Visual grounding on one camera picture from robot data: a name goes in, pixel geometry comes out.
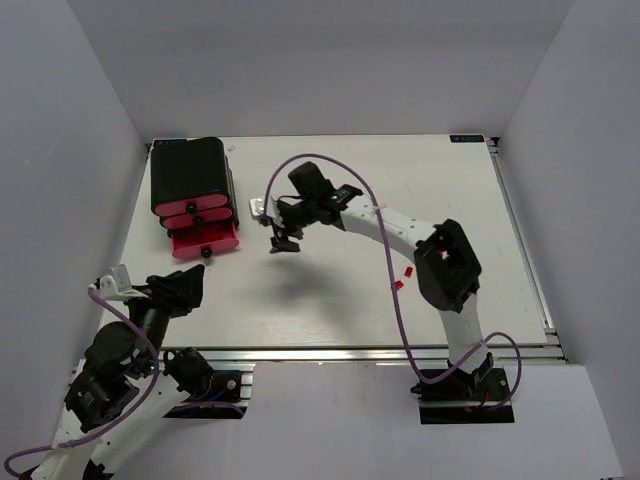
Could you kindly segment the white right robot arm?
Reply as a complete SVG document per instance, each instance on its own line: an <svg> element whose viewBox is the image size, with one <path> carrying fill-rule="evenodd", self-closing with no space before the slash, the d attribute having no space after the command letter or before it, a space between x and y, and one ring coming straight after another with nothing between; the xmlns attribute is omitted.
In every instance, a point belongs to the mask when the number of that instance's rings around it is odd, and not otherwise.
<svg viewBox="0 0 640 480"><path fill-rule="evenodd" d="M482 267L462 226L451 219L433 224L384 207L365 180L335 187L316 165L318 155L298 158L301 165L288 175L297 191L293 202L266 194L258 214L273 231L271 251L299 251L304 228L320 223L369 238L383 246L385 255L398 253L411 261L422 298L440 316L449 353L447 370L435 378L420 374L420 381L450 380L476 390L493 357L477 307Z"/></svg>

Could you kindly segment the black drawer cabinet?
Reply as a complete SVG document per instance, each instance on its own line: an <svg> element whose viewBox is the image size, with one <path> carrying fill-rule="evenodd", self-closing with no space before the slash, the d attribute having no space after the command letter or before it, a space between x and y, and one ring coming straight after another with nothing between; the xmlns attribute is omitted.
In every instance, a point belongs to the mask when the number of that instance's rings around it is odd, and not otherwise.
<svg viewBox="0 0 640 480"><path fill-rule="evenodd" d="M151 211L158 204L214 193L230 197L223 206L239 225L233 173L217 137L161 139L150 149Z"/></svg>

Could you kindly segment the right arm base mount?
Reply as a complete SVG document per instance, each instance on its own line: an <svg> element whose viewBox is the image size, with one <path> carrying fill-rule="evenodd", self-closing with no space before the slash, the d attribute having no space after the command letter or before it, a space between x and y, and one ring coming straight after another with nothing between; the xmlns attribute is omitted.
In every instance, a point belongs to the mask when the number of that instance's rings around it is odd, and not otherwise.
<svg viewBox="0 0 640 480"><path fill-rule="evenodd" d="M489 425L515 422L509 401L496 408L496 405L504 401L510 393L503 368L493 368L474 391L449 377L433 385L419 381L410 392L418 400L422 425Z"/></svg>

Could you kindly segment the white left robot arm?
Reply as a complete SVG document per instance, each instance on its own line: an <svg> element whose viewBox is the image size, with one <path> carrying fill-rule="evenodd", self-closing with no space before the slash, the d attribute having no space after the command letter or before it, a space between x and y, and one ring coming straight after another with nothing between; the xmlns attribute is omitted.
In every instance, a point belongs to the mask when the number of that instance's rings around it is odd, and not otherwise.
<svg viewBox="0 0 640 480"><path fill-rule="evenodd" d="M161 350L169 322L201 305L204 274L198 264L134 285L118 265L89 286L117 319L85 350L54 440L23 478L110 479L167 413L205 396L213 370L204 357L192 347Z"/></svg>

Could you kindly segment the pink top drawer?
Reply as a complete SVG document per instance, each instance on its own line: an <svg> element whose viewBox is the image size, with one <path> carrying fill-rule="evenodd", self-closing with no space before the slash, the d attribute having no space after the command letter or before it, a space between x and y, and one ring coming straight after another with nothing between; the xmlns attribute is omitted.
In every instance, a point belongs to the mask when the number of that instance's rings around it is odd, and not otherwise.
<svg viewBox="0 0 640 480"><path fill-rule="evenodd" d="M161 217L191 215L202 210L223 207L229 202L229 199L228 195L214 193L158 204L152 208L152 212Z"/></svg>

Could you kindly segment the pink bottom drawer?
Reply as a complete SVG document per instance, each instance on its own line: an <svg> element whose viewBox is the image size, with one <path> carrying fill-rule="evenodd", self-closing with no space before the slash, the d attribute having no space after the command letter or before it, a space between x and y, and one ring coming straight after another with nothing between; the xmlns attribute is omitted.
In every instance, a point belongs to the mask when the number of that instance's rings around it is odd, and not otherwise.
<svg viewBox="0 0 640 480"><path fill-rule="evenodd" d="M171 232L172 256L178 260L210 258L234 250L239 245L233 221L207 223Z"/></svg>

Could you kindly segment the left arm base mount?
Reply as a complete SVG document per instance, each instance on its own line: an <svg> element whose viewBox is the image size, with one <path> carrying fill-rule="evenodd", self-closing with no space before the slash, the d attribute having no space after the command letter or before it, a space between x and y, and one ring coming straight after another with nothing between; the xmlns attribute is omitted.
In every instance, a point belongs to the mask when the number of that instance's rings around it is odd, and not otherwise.
<svg viewBox="0 0 640 480"><path fill-rule="evenodd" d="M161 361L163 374L176 374L178 385L190 393L165 418L240 420L244 417L252 385L248 371L212 366L193 347L165 350Z"/></svg>

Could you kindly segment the pink drawer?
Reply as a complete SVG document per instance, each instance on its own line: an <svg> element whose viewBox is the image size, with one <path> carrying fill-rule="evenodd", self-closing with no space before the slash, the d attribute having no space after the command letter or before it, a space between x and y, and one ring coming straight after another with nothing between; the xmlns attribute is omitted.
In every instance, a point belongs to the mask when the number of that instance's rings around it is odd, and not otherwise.
<svg viewBox="0 0 640 480"><path fill-rule="evenodd" d="M161 217L191 215L202 210L223 207L229 202L229 199L228 195L214 193L158 204L152 208L152 212Z"/></svg>
<svg viewBox="0 0 640 480"><path fill-rule="evenodd" d="M239 245L233 221L207 223L171 232L172 256L178 260L210 258L234 250Z"/></svg>
<svg viewBox="0 0 640 480"><path fill-rule="evenodd" d="M201 210L195 214L184 213L170 217L162 217L160 224L168 229L199 227L207 223L226 221L233 217L234 211L228 207Z"/></svg>

